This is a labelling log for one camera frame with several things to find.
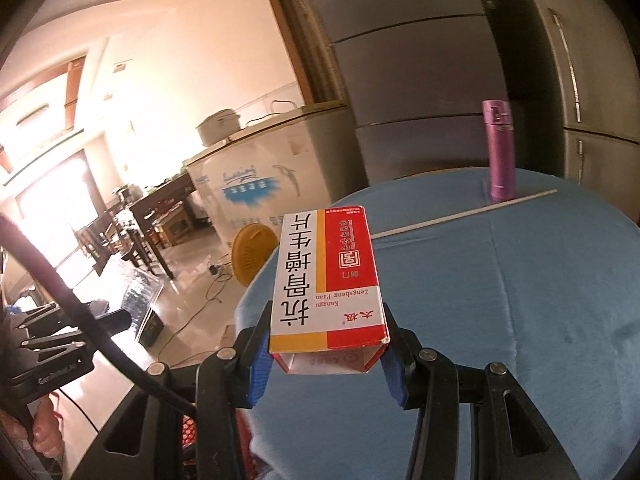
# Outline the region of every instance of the round table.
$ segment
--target round table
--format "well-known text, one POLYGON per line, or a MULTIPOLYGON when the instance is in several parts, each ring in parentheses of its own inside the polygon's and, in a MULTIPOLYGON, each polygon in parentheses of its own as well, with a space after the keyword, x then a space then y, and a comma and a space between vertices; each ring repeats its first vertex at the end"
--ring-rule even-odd
MULTIPOLYGON (((558 193, 374 241, 382 298, 398 325, 462 365, 502 361, 583 480, 612 478, 640 439, 640 230, 589 191, 517 171, 517 196, 558 193)), ((363 205, 371 233, 491 203, 488 170, 384 182, 363 205)), ((254 325, 273 295, 276 255, 237 310, 254 325)), ((270 480, 403 479, 417 412, 367 374, 286 376, 274 365, 247 412, 270 480)), ((458 478, 469 475, 461 406, 458 478)))

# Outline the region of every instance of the wooden door frame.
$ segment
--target wooden door frame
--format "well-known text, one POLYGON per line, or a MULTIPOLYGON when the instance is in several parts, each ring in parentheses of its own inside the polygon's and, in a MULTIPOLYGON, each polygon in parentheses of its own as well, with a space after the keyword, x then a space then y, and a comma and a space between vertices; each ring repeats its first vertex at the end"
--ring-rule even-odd
POLYGON ((333 45, 311 0, 269 0, 305 104, 347 102, 333 45))
POLYGON ((0 98, 0 112, 24 97, 38 86, 48 83, 61 75, 66 74, 66 94, 65 94, 65 129, 70 132, 76 126, 76 107, 78 105, 78 92, 80 89, 80 79, 86 56, 81 56, 71 61, 47 68, 38 72, 27 82, 14 88, 9 93, 0 98))

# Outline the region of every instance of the red and white medicine box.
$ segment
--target red and white medicine box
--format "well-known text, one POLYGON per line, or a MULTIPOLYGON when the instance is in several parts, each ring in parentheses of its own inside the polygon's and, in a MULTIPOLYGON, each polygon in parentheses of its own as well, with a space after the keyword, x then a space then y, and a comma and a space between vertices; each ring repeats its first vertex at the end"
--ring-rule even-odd
POLYGON ((367 372, 389 343, 364 208, 284 215, 269 350, 286 373, 367 372))

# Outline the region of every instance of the yellow fan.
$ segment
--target yellow fan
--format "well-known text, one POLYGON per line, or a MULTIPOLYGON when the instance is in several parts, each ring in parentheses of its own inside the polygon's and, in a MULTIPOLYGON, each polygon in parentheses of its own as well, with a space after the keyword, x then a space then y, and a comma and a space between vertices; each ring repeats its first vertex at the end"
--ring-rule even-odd
POLYGON ((278 237, 266 225, 249 224, 231 244, 231 265, 238 281, 249 286, 278 246, 278 237))

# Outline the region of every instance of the refrigerator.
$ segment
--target refrigerator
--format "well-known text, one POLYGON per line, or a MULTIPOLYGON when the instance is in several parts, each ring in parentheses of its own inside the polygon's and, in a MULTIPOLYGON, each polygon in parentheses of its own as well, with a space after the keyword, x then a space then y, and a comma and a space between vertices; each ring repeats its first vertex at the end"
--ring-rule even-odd
POLYGON ((284 214, 322 209, 368 186, 353 113, 341 102, 275 115, 184 164, 228 245, 251 223, 280 237, 284 214))
MULTIPOLYGON (((532 2, 542 41, 550 47, 560 94, 561 176, 592 190, 636 222, 640 75, 626 30, 605 0, 532 2)), ((541 137, 530 142, 533 146, 542 141, 541 137)))

